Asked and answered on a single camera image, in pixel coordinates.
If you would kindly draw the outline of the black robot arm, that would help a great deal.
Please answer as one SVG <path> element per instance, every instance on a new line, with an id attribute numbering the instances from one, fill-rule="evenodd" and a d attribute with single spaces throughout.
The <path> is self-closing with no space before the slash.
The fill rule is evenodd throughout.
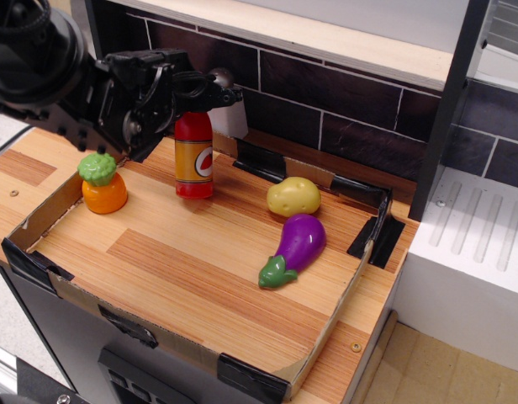
<path id="1" fill-rule="evenodd" d="M 242 99 L 196 71 L 184 50 L 93 58 L 76 22 L 46 1 L 0 1 L 0 114 L 78 150 L 141 162 L 188 112 Z"/>

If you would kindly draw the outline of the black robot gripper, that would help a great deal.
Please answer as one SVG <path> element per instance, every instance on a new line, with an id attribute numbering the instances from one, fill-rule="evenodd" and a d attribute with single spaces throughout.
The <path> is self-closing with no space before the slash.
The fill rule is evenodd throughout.
<path id="1" fill-rule="evenodd" d="M 44 129 L 81 152 L 142 162 L 177 113 L 203 113 L 243 100 L 241 88 L 208 86 L 214 76 L 191 69 L 188 54 L 178 49 L 126 51 L 90 60 L 75 87 L 44 108 Z M 202 89 L 195 95 L 174 92 Z"/>

